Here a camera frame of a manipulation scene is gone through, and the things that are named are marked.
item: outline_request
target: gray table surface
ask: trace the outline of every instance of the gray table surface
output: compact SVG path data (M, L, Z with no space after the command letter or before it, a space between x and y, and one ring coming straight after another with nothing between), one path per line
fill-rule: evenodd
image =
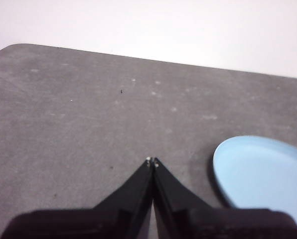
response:
M23 212L93 207L147 156L223 207L212 153L244 134L297 146L297 79L9 46L0 51L0 234Z

